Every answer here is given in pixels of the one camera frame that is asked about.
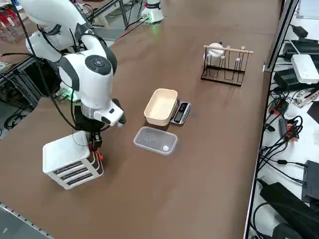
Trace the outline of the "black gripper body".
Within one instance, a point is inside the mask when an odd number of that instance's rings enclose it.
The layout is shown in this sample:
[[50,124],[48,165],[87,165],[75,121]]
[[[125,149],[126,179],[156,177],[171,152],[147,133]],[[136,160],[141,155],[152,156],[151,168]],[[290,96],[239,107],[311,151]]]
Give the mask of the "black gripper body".
[[105,131],[110,126],[95,120],[95,119],[89,119],[85,117],[80,107],[74,108],[74,116],[75,116],[75,129],[76,130],[82,130],[86,132],[99,132],[99,131]]

